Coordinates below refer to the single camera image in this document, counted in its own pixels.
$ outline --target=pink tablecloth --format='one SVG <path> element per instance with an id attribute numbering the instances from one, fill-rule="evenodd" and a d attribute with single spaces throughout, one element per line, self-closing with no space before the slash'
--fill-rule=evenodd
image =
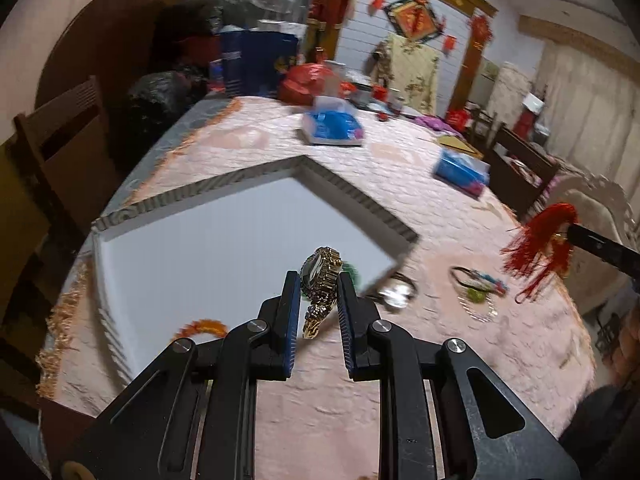
<path id="1" fill-rule="evenodd" d="M 270 160 L 303 153 L 313 157 L 420 235 L 402 270 L 416 281 L 418 297 L 401 313 L 381 310 L 382 316 L 421 339 L 466 340 L 558 435 L 594 377 L 589 335 L 564 288 L 549 289 L 536 303 L 516 305 L 507 299 L 497 305 L 493 322 L 482 323 L 434 282 L 442 280 L 434 268 L 439 259 L 460 265 L 486 262 L 498 271 L 498 252 L 513 235 L 514 222 L 495 196 L 486 190 L 477 201 L 434 179 L 440 148 L 429 130 L 407 121 L 380 123 L 373 113 L 361 112 L 367 135 L 363 147 L 307 146 L 296 132 L 296 108 L 261 98 L 241 98 L 232 106 L 235 111 L 169 153 L 131 200 Z M 522 282 L 509 279 L 508 285 L 513 296 Z M 94 310 L 84 293 L 54 392 L 58 402 L 91 415 L 117 394 L 107 372 L 109 358 L 98 344 Z M 378 386 L 349 380 L 337 326 L 305 343 L 298 347 L 289 381 L 258 386 L 256 478 L 370 476 L 378 469 Z"/>

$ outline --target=gold watch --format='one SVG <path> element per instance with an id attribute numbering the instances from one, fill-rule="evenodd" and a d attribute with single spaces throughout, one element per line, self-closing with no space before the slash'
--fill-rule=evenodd
<path id="1" fill-rule="evenodd" d="M 331 247 L 320 247 L 309 256 L 300 270 L 302 292 L 311 302 L 305 314 L 302 336 L 313 339 L 320 323 L 331 312 L 335 302 L 335 280 L 342 270 L 340 253 Z"/>

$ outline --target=metal screw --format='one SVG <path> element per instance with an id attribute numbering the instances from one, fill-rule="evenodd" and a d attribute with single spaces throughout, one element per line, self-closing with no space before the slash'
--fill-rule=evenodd
<path id="1" fill-rule="evenodd" d="M 386 319 L 377 319 L 373 322 L 372 326 L 376 332 L 389 332 L 389 330 L 391 330 L 391 323 Z"/>
<path id="2" fill-rule="evenodd" d="M 261 319 L 252 319 L 246 324 L 246 327 L 249 329 L 249 332 L 263 332 L 267 330 L 267 322 Z"/>
<path id="3" fill-rule="evenodd" d="M 174 344 L 171 345 L 171 348 L 177 354 L 184 354 L 185 352 L 191 350 L 191 339 L 187 339 L 184 337 L 182 339 L 176 339 L 174 341 Z"/>
<path id="4" fill-rule="evenodd" d="M 449 339 L 447 347 L 456 354 L 462 354 L 466 350 L 466 343 L 462 339 Z"/>

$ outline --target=beige curtain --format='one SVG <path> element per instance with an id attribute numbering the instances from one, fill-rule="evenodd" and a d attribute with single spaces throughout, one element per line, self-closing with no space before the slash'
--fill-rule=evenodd
<path id="1" fill-rule="evenodd" d="M 542 123 L 551 132 L 548 151 L 620 184 L 638 219 L 638 86 L 588 54 L 548 43 L 535 87 L 538 92 L 546 88 Z"/>

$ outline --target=green object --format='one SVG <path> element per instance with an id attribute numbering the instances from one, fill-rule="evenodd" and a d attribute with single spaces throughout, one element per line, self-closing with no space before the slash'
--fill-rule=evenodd
<path id="1" fill-rule="evenodd" d="M 471 303 L 484 303 L 486 301 L 488 292 L 483 290 L 475 290 L 474 288 L 468 288 L 466 290 L 466 297 Z"/>
<path id="2" fill-rule="evenodd" d="M 349 262 L 342 263 L 342 271 L 348 272 L 349 276 L 351 276 L 351 281 L 353 282 L 353 288 L 358 290 L 360 286 L 360 275 L 354 266 L 352 266 Z"/>

